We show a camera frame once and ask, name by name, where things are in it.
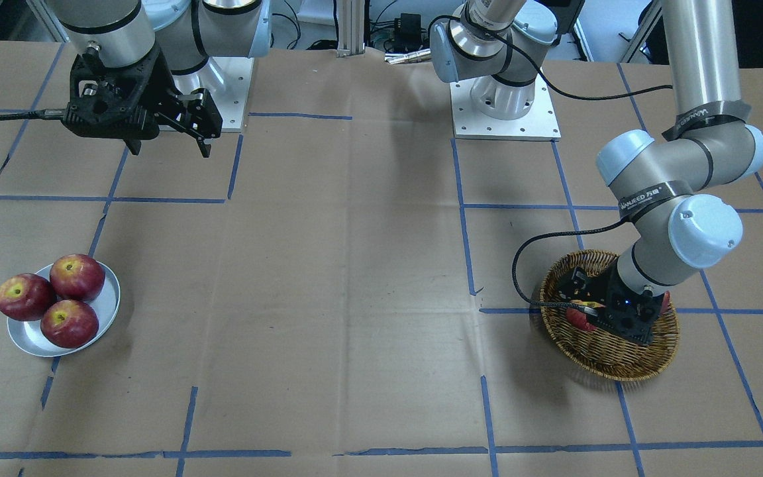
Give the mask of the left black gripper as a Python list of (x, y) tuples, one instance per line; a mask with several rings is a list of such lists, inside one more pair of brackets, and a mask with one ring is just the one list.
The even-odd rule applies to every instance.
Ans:
[(559, 278), (560, 301), (593, 309), (585, 313), (597, 329), (636, 345), (650, 345), (653, 341), (653, 325), (661, 306), (659, 296), (629, 289), (615, 266), (596, 276), (573, 268)]

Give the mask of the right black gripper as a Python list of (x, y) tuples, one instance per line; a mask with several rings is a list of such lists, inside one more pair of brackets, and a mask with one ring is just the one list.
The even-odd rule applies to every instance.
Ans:
[(140, 154), (142, 140), (158, 136), (160, 125), (169, 126), (194, 138), (204, 158), (223, 129), (210, 91), (181, 94), (161, 50), (118, 68), (104, 64), (94, 50), (77, 55), (62, 123), (82, 138), (123, 139), (132, 155)]

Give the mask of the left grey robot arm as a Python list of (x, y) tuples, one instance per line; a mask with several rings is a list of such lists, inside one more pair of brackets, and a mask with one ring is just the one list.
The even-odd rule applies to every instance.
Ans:
[[(665, 1), (662, 12), (674, 125), (661, 142), (633, 130), (597, 154), (620, 224), (632, 223), (639, 239), (602, 274), (564, 274), (555, 301), (529, 301), (563, 309), (578, 328), (638, 345), (652, 342), (669, 291), (720, 262), (742, 238), (735, 209), (703, 190), (763, 166), (763, 134), (748, 124), (751, 108), (741, 97), (732, 3)], [(532, 109), (556, 33), (553, 13), (523, 1), (468, 1), (428, 26), (437, 76), (473, 80), (470, 103), (498, 121), (520, 120)]]

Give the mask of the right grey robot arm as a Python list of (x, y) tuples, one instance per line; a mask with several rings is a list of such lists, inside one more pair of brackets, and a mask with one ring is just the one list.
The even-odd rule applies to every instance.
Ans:
[(215, 58), (257, 58), (272, 39), (267, 1), (50, 1), (77, 54), (60, 122), (131, 154), (161, 128), (203, 157), (221, 136), (231, 87)]

